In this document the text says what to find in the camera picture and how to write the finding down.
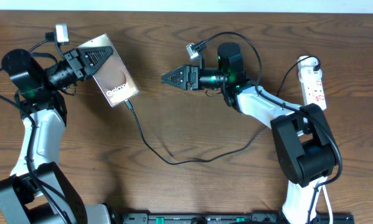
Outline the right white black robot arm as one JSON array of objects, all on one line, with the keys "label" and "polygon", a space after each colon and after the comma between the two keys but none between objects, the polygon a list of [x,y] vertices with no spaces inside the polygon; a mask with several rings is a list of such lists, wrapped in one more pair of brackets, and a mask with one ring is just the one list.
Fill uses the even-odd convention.
[{"label": "right white black robot arm", "polygon": [[239,113],[254,117],[271,129],[280,167],[288,179],[286,201],[281,208],[287,223],[312,223],[319,191],[341,154],[322,109],[314,104],[296,105],[281,100],[247,78],[239,44],[225,42],[217,49],[217,68],[207,68],[203,42],[187,51],[198,65],[182,65],[162,75],[162,83],[182,90],[220,90],[224,101]]}]

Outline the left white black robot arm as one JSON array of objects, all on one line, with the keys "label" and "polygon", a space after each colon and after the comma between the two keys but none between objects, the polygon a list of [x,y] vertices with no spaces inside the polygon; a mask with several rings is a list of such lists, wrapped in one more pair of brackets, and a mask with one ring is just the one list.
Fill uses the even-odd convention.
[{"label": "left white black robot arm", "polygon": [[0,210],[7,223],[114,223],[106,204],[85,205],[60,170],[59,151],[67,124],[63,95],[91,78],[113,54],[113,48],[72,49],[43,69],[38,57],[51,54],[15,49],[1,65],[17,86],[12,101],[25,127],[17,164],[0,181]]}]

